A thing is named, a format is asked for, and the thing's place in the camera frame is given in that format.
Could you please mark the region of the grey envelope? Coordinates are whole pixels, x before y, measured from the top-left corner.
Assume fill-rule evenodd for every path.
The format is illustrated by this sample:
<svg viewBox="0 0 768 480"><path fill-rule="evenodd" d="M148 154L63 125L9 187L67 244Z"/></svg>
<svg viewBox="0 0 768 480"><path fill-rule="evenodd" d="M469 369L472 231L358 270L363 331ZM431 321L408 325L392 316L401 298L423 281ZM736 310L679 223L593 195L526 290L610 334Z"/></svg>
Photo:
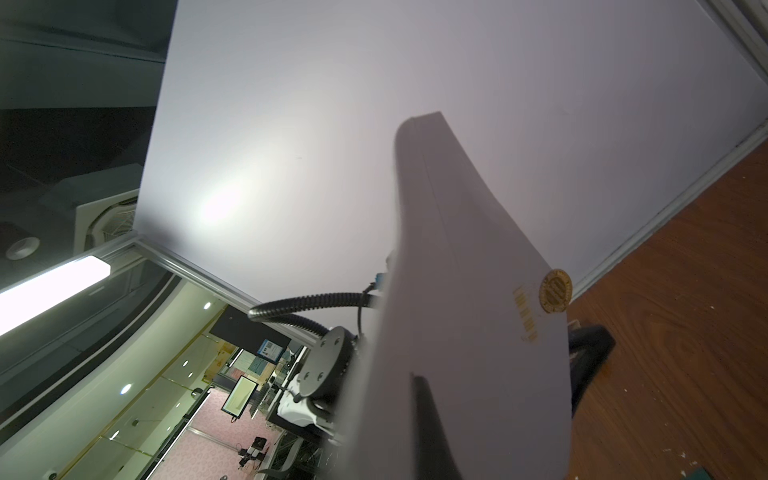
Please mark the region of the grey envelope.
<svg viewBox="0 0 768 480"><path fill-rule="evenodd" d="M447 120L397 130L399 240L373 339L345 381L337 479L416 479L411 375L427 379L462 479L562 479L571 441L565 316L550 266Z"/></svg>

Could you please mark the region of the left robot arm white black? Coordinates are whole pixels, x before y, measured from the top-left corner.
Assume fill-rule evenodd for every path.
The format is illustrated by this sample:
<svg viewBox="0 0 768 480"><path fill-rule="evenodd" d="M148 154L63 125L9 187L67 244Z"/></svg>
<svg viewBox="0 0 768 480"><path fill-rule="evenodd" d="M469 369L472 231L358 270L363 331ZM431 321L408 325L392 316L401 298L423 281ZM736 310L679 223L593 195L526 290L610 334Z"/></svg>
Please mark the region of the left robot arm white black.
<svg viewBox="0 0 768 480"><path fill-rule="evenodd" d="M298 373L296 387L283 390L295 404L303 404L319 421L318 427L331 433L336 403L343 388L350 364L359 354L363 343L361 335L354 336L343 327L329 329L303 317L303 311L354 307L357 319L362 310L371 308L386 275L379 273L375 280L360 292L323 293L275 300L252 307L248 318L258 323L279 323L307 330L319 337L304 366ZM591 382L615 347L615 340L602 325L574 328L568 332L570 360L571 405L576 411Z"/></svg>

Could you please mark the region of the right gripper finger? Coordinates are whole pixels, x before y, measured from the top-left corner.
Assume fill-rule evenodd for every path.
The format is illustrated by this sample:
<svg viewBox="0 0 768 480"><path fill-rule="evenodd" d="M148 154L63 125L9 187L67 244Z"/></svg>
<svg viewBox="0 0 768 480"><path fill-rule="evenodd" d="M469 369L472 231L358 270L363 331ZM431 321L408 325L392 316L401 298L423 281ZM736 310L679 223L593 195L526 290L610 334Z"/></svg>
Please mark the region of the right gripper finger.
<svg viewBox="0 0 768 480"><path fill-rule="evenodd" d="M415 478L419 480L461 480L453 459L429 382L411 375L414 401Z"/></svg>

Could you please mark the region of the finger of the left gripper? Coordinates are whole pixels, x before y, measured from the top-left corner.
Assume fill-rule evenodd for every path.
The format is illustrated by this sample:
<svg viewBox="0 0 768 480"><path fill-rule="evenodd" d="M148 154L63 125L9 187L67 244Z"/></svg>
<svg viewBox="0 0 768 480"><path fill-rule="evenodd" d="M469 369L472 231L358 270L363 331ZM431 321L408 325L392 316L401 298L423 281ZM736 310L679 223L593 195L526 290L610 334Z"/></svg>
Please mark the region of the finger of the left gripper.
<svg viewBox="0 0 768 480"><path fill-rule="evenodd" d="M571 416L591 382L607 361L616 342L603 325L576 328L568 333L571 385Z"/></svg>

